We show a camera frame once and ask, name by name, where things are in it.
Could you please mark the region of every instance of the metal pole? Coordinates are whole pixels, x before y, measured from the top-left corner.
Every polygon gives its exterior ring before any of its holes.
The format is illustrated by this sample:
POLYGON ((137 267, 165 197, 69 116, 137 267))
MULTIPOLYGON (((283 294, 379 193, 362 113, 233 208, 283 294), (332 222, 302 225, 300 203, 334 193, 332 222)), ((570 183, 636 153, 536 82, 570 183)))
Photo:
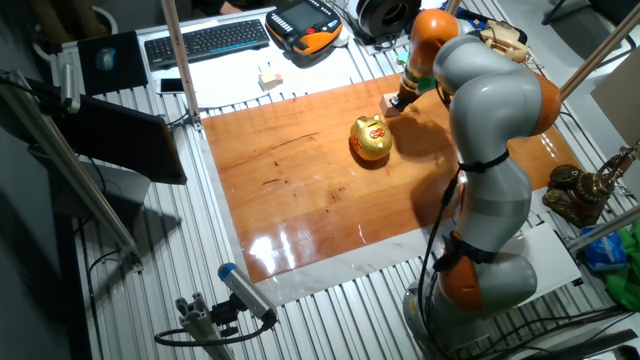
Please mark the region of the metal pole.
MULTIPOLYGON (((19 73, 12 73, 10 80, 24 87, 29 87, 27 81, 19 73)), ((7 103, 38 141, 38 144, 51 157, 62 175, 89 207, 93 216, 107 229, 124 251, 139 258, 138 246, 131 234, 82 167, 51 117, 43 115, 33 97, 23 90, 5 84, 0 85, 0 94, 5 97, 7 103)))
POLYGON ((631 224, 637 219, 640 219, 640 205, 636 205, 624 213, 614 217, 610 221, 596 227, 590 233, 582 235, 577 239, 570 240, 567 247, 572 254, 575 254, 592 242, 617 231, 623 226, 631 224))
POLYGON ((447 7, 445 8, 444 11, 448 12, 451 15, 455 15, 456 11, 458 11, 458 8, 460 7, 460 2, 462 0, 449 0, 447 1, 447 7))
POLYGON ((164 18, 167 22, 169 34, 171 34, 171 45, 173 45, 173 53, 176 54, 178 70, 180 71, 180 78, 182 79, 182 87, 187 97, 187 105, 189 105, 189 115, 196 127, 202 126, 200 123, 198 100, 196 100, 196 92, 193 89, 193 81, 191 81, 191 72, 189 71, 187 50, 182 41, 182 31, 180 31, 180 20, 178 20, 175 1, 162 0, 162 9, 164 10, 164 18))
POLYGON ((607 55, 624 39, 640 22, 640 3, 622 20, 609 37, 589 56, 569 80, 560 89, 560 99, 564 101, 580 85, 584 79, 604 60, 607 55))

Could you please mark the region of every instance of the monitor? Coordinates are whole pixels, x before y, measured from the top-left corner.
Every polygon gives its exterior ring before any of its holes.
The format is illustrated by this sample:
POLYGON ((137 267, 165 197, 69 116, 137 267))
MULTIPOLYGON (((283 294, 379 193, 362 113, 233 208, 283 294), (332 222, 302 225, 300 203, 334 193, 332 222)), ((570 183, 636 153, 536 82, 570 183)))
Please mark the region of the monitor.
MULTIPOLYGON (((27 81, 40 99, 60 102, 59 87, 27 81)), ((2 97, 0 109, 10 109, 2 97)), ((78 113, 52 118, 78 154, 136 171, 154 182, 187 182, 173 137, 160 117, 82 95, 78 113)), ((17 117, 0 117, 0 126, 29 144, 36 143, 17 117)))

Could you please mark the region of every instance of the gold lucky cat figurine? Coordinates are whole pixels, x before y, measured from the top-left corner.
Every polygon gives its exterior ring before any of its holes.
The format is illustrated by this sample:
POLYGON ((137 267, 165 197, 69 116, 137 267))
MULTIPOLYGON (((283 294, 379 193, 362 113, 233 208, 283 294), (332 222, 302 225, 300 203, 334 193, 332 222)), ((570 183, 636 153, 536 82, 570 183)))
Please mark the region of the gold lucky cat figurine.
POLYGON ((372 118, 361 116, 351 126, 349 144, 363 160, 375 161, 387 156, 393 140, 391 131, 376 114, 372 118))

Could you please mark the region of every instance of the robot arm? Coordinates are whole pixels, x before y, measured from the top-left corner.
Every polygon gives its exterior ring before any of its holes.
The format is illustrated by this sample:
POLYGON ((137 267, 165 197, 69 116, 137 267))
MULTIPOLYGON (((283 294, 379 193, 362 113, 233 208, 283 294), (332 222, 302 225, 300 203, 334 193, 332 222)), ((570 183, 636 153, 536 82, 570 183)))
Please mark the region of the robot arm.
POLYGON ((399 111, 433 88, 433 62, 440 48, 449 40, 473 30, 465 20, 457 20, 442 10, 418 14, 411 30, 411 56, 400 83, 398 96, 391 100, 399 111))
MULTIPOLYGON (((487 47, 478 34, 457 36, 456 25, 439 10, 416 18, 398 94, 406 106, 420 95, 416 79, 433 76, 454 95, 451 135, 467 177, 460 218, 434 266, 441 276, 428 294, 432 328, 487 316, 535 293, 531 264, 500 252, 526 221, 531 204, 529 178, 509 157, 507 142, 547 130, 561 104, 555 85, 487 47)), ((421 323, 409 326, 414 335, 424 331, 421 323)))

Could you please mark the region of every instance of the small wooden block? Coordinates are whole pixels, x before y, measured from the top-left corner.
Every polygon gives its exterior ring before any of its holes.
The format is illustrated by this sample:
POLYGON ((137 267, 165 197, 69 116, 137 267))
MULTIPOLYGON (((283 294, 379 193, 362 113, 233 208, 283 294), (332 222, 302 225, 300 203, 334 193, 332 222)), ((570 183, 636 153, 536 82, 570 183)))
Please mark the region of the small wooden block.
POLYGON ((276 74, 272 71, 267 71, 260 74, 258 82, 260 83, 260 87, 263 91, 269 91, 276 86, 281 85, 284 80, 282 79, 282 75, 276 74))
POLYGON ((393 105, 391 105, 391 103, 389 102, 389 100, 396 95, 398 94, 397 93, 384 94, 382 95, 382 99, 380 99, 380 111, 382 112, 382 115, 386 118, 400 115, 400 111, 394 108, 393 105))

